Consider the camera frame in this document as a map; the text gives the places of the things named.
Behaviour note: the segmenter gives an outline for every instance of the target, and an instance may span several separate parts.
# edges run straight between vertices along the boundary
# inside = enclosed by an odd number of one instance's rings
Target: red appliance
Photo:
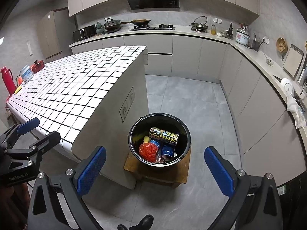
[[[7,90],[9,91],[10,95],[12,95],[17,89],[13,81],[13,74],[10,69],[7,69],[7,67],[1,68],[1,73],[3,82],[7,87]]]
[[[40,71],[41,69],[43,69],[45,66],[44,62],[42,60],[40,61],[34,61],[34,64],[30,66],[30,69],[32,71],[32,73],[37,73],[38,71]]]

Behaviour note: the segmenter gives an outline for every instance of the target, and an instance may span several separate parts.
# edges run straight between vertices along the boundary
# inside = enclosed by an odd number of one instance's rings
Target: rice cooker
[[[235,38],[236,42],[242,44],[242,45],[247,45],[249,42],[249,34],[248,31],[244,28],[238,28],[237,29],[237,35]]]

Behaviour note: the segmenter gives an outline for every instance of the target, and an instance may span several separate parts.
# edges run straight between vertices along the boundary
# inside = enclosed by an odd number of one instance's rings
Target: kettle
[[[0,72],[2,73],[2,79],[5,86],[7,87],[7,90],[9,91],[10,95],[12,95],[16,91],[17,87],[14,84],[11,70],[7,69],[7,67],[3,67],[1,68]]]

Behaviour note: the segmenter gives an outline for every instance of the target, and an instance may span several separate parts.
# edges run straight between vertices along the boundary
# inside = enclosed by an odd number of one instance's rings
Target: trash can
[[[157,127],[172,133],[179,134],[175,152],[177,157],[168,163],[151,163],[139,155],[139,147],[143,143],[144,137],[149,136],[152,127]],[[130,129],[128,135],[129,147],[133,155],[151,167],[169,167],[182,160],[191,147],[191,135],[188,127],[179,118],[165,113],[153,113],[141,117]]]

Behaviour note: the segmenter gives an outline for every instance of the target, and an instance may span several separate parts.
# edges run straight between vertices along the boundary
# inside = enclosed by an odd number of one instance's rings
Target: countertop
[[[262,74],[271,82],[271,84],[275,87],[277,92],[280,94],[281,98],[284,100],[285,103],[287,103],[287,97],[285,94],[284,89],[278,82],[278,80],[274,77],[277,76],[280,79],[287,78],[291,81],[294,90],[296,93],[299,95],[299,97],[302,99],[303,104],[307,106],[307,95],[306,92],[304,91],[301,95],[300,92],[302,90],[302,87],[296,83],[295,81],[292,80],[292,78],[283,70],[282,67],[280,67],[277,63],[275,63],[273,60],[273,65],[269,66],[266,63],[266,57],[265,54],[262,51],[256,52],[252,49],[249,49],[239,43],[237,43],[235,40],[230,40],[225,37],[219,37],[216,35],[211,35],[209,33],[202,33],[202,32],[195,32],[191,31],[190,26],[176,26],[174,25],[175,30],[138,30],[138,31],[129,31],[133,27],[122,27],[121,30],[115,32],[115,33],[110,33],[110,34],[105,34],[105,35],[95,35],[91,38],[75,42],[70,45],[70,47],[78,46],[81,44],[85,44],[87,42],[91,41],[96,41],[99,39],[105,39],[105,38],[110,38],[110,37],[116,37],[116,36],[124,36],[124,35],[130,35],[130,34],[148,34],[148,33],[156,33],[156,34],[181,34],[181,35],[187,35],[187,36],[197,36],[201,37],[204,39],[211,39],[219,42],[224,42],[227,44],[230,44],[233,46],[236,50],[238,50],[241,54],[243,54],[247,59],[249,59],[259,70],[262,72]],[[307,150],[307,129],[306,128],[299,128],[299,132],[302,136],[303,142],[305,149]]]
[[[40,125],[33,130],[36,136],[59,132],[61,147],[72,153],[74,140],[94,110],[145,49],[112,47],[47,63],[7,105],[21,123],[39,118]]]

